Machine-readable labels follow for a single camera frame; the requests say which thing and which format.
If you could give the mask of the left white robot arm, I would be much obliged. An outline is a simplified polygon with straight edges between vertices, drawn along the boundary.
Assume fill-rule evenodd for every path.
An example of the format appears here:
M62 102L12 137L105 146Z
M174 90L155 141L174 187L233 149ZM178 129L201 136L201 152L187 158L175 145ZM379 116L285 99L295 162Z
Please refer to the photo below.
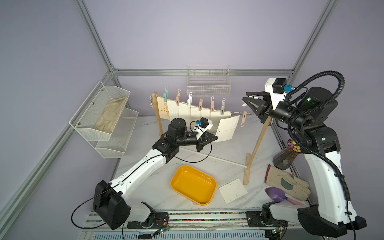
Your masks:
M212 133L214 122L201 118L195 126L187 126L183 118L173 118L168 130L154 143L150 151L132 168L110 182L101 181L95 188L93 209L111 230L122 227L126 221L151 227L156 211L146 202L131 205L129 200L137 187L157 169L176 158L181 146L194 146L200 152L215 141L230 140L236 128L231 118L221 119L218 129Z

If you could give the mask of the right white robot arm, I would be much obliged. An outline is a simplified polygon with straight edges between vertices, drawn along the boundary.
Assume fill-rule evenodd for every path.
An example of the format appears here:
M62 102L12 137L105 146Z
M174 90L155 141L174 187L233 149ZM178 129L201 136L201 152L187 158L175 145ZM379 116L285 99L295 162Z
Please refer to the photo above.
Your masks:
M297 223L309 234L331 238L366 227L366 220L357 215L351 203L338 136L325 125L344 87L341 73L323 71L297 87L289 86L286 79L271 78L263 92L247 92L243 98L263 124L271 118L287 125L290 138L310 167L318 195L315 205L289 201L264 204L261 218L265 225Z

